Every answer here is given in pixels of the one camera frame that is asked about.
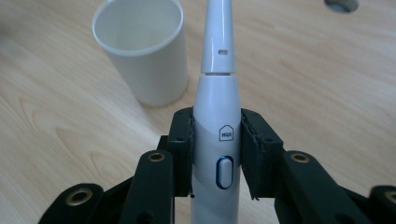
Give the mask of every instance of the power button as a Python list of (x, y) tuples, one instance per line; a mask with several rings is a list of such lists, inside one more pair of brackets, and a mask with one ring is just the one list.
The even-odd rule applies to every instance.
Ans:
[(216, 184), (220, 189), (227, 189), (233, 183), (233, 158), (223, 156), (217, 162)]

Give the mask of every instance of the house-shaped logo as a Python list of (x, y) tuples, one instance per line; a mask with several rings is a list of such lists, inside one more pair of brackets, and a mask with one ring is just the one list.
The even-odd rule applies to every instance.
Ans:
[(233, 141), (233, 127), (225, 125), (219, 130), (219, 141)]

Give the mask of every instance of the white electric toothbrush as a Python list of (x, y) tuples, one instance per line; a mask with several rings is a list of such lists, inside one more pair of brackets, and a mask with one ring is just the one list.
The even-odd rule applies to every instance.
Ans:
[(233, 58), (231, 0), (207, 0), (205, 40), (193, 115), (191, 223), (238, 221), (241, 105)]

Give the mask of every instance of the paper cup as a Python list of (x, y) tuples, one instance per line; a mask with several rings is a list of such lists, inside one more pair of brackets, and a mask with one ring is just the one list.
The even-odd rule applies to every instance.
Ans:
[(177, 0), (113, 0), (96, 11), (93, 36), (139, 102), (167, 105), (186, 90), (183, 21)]

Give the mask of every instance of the light wood tabletop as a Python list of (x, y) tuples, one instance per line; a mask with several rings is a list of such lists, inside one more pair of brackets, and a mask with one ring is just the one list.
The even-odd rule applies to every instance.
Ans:
[[(193, 105), (205, 1), (180, 1), (189, 86), (164, 107), (139, 104), (96, 44), (103, 0), (0, 1), (0, 223), (37, 223), (71, 186), (134, 175)], [(233, 25), (242, 107), (368, 196), (396, 185), (396, 2), (358, 1), (340, 13), (322, 0), (234, 0)], [(278, 222), (274, 200), (251, 201), (244, 177), (239, 220)], [(189, 222), (190, 198), (177, 198), (176, 223)]]

